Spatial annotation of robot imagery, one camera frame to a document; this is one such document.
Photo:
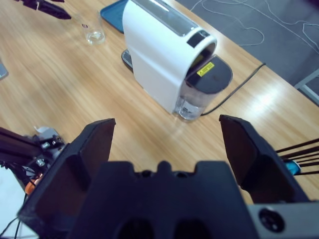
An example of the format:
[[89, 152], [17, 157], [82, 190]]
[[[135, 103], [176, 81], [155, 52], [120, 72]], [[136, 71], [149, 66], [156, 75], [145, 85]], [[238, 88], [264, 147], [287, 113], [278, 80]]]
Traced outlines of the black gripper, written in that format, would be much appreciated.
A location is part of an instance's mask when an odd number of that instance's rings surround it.
[[[62, 7], [59, 7], [46, 0], [40, 0], [37, 5], [37, 0], [16, 0], [21, 1], [24, 6], [37, 9], [57, 19], [71, 19], [71, 15]], [[52, 2], [65, 2], [65, 0], [50, 0]]]

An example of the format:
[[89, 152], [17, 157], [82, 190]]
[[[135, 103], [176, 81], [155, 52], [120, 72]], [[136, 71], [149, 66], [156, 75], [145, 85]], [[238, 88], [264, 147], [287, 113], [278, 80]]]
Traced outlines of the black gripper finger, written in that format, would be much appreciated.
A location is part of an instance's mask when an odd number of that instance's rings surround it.
[[308, 196], [272, 146], [242, 118], [220, 115], [224, 145], [237, 184], [257, 204], [306, 203]]
[[39, 238], [66, 238], [91, 182], [109, 159], [115, 125], [115, 119], [86, 125], [29, 195], [17, 217]]

